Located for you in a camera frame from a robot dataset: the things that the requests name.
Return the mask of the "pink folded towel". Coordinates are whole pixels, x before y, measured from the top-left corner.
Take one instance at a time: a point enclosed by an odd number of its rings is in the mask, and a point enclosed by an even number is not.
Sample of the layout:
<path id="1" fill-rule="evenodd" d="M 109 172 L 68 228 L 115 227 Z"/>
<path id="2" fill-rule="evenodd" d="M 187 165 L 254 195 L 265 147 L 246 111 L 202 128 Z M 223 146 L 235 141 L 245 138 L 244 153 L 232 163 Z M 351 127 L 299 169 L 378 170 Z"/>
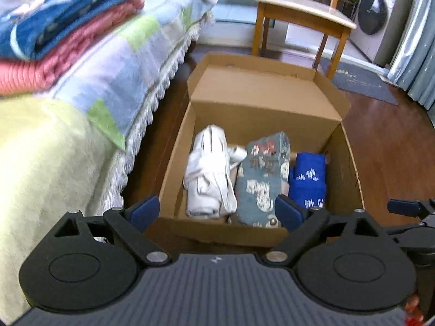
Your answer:
<path id="1" fill-rule="evenodd" d="M 144 0 L 128 0 L 110 7 L 69 33 L 41 60 L 2 60 L 1 95 L 48 90 L 95 42 L 143 7 Z"/>

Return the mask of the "blue printed shopping bag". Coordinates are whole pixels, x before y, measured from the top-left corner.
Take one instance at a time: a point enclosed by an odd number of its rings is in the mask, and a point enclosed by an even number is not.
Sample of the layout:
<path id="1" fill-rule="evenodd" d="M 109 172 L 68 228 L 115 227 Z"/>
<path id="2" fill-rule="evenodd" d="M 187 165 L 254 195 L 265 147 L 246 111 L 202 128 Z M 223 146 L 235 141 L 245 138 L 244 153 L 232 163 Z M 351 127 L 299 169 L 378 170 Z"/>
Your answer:
<path id="1" fill-rule="evenodd" d="M 327 195 L 326 156 L 301 152 L 290 169 L 288 197 L 302 208 L 323 208 Z"/>

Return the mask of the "blue patterned folded towel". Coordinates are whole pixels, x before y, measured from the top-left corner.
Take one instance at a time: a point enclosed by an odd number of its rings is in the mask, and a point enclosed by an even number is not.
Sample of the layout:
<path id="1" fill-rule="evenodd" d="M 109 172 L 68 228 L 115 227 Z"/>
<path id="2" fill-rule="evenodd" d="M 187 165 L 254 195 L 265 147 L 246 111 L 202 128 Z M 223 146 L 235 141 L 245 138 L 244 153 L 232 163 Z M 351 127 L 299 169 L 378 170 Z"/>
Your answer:
<path id="1" fill-rule="evenodd" d="M 1 0 L 1 58 L 40 60 L 93 17 L 128 0 Z"/>

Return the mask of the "light blue curtain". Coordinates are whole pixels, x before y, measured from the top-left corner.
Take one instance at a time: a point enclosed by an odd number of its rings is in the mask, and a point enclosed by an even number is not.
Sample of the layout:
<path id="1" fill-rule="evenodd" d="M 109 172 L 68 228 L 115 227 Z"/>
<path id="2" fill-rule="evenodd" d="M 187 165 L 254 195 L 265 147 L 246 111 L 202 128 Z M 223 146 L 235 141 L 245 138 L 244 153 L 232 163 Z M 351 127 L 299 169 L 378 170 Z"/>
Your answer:
<path id="1" fill-rule="evenodd" d="M 389 81 L 426 110 L 434 109 L 434 0 L 414 0 Z"/>

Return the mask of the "wooden stool white top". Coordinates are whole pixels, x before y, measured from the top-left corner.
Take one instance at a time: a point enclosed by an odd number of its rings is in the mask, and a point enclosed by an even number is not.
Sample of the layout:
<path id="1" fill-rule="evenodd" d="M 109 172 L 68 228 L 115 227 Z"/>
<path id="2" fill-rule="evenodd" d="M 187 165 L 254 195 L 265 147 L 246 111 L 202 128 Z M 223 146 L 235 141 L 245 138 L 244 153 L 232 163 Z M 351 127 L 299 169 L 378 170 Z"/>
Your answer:
<path id="1" fill-rule="evenodd" d="M 271 19 L 297 24 L 324 34 L 313 62 L 314 69 L 319 66 L 327 39 L 330 36 L 338 39 L 326 73 L 328 79 L 334 77 L 350 33 L 356 29 L 356 24 L 336 9 L 338 0 L 331 0 L 329 5 L 314 0 L 254 1 L 257 2 L 257 18 L 251 48 L 252 55 L 258 56 L 260 51 L 266 50 Z"/>

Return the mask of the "patchwork pastel blanket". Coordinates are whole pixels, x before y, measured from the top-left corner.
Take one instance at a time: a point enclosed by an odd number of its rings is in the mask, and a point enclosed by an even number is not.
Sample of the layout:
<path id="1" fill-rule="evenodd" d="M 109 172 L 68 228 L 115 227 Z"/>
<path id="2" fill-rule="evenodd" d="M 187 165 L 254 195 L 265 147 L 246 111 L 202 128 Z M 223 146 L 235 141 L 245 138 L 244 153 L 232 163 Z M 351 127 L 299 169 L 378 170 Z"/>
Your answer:
<path id="1" fill-rule="evenodd" d="M 144 0 L 144 7 L 95 42 L 48 90 L 2 96 L 43 97 L 79 110 L 113 145 L 83 212 L 121 205 L 153 113 L 190 44 L 212 19 L 217 0 Z"/>

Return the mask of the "white folded tote bag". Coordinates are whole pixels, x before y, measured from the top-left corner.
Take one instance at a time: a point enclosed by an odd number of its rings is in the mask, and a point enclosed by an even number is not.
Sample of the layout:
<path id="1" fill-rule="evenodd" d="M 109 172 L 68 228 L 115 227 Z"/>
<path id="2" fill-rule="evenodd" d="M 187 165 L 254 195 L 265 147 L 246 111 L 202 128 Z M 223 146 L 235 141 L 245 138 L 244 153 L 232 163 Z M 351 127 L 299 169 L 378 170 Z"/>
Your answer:
<path id="1" fill-rule="evenodd" d="M 221 219 L 236 213 L 234 175 L 246 157 L 244 148 L 228 146 L 224 130 L 216 125 L 196 135 L 183 179 L 188 217 Z"/>

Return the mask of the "grey patterned folded bag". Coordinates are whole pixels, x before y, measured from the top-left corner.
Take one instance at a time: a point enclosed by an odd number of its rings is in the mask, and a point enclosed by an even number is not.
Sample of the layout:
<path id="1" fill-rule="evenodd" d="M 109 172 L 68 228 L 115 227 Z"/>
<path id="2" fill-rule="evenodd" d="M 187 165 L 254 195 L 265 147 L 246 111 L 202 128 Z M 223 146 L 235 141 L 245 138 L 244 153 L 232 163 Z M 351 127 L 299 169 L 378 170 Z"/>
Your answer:
<path id="1" fill-rule="evenodd" d="M 283 133 L 253 140 L 238 167 L 234 193 L 236 222 L 246 226 L 278 228 L 275 199 L 288 192 L 290 141 Z"/>

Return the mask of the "grey floor mat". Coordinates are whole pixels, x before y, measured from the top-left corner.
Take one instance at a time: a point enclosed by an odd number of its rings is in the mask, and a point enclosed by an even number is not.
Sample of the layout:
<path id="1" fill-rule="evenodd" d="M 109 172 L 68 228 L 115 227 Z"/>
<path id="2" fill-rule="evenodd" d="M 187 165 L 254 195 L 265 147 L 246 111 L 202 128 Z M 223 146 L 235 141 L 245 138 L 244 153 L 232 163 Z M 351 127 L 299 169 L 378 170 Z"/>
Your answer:
<path id="1" fill-rule="evenodd" d="M 332 82 L 341 90 L 397 105 L 396 98 L 390 92 L 387 84 L 375 72 L 357 65 L 339 62 Z"/>

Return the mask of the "white front-load washing machine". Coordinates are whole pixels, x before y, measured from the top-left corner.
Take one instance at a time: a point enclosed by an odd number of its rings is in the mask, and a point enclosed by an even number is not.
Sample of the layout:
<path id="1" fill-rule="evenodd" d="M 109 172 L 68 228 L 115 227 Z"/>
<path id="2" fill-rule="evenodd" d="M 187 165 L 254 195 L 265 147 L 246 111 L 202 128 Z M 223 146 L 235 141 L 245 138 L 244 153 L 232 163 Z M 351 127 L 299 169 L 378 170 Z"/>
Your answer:
<path id="1" fill-rule="evenodd" d="M 410 16 L 413 0 L 359 0 L 351 42 L 380 67 L 391 64 Z"/>

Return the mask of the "brown cardboard storage box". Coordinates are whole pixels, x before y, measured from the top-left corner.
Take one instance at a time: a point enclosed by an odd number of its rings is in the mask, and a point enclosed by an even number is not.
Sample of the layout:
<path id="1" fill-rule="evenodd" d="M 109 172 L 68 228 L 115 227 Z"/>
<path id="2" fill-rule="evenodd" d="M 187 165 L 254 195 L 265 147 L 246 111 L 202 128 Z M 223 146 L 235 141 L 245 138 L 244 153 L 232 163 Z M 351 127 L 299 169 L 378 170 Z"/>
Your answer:
<path id="1" fill-rule="evenodd" d="M 195 136 L 209 125 L 231 145 L 255 154 L 243 165 L 269 165 L 283 156 L 275 135 L 285 133 L 290 153 L 327 157 L 325 207 L 345 216 L 364 206 L 358 171 L 342 124 L 350 104 L 330 80 L 311 68 L 262 57 L 208 53 L 187 81 L 189 104 L 160 192 L 160 218 L 169 231 L 205 244 L 271 247 L 287 236 L 281 227 L 240 219 L 192 219 L 186 214 L 184 172 Z"/>

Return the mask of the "light green sofa seat cover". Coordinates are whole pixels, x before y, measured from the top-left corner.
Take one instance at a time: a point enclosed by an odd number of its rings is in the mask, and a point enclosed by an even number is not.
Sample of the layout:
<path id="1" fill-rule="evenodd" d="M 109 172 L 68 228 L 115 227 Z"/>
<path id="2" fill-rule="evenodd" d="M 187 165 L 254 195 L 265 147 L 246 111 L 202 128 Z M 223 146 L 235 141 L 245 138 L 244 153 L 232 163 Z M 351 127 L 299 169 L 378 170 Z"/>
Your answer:
<path id="1" fill-rule="evenodd" d="M 1 101 L 1 321 L 28 304 L 21 264 L 66 211 L 84 211 L 114 145 L 76 108 L 56 99 Z"/>

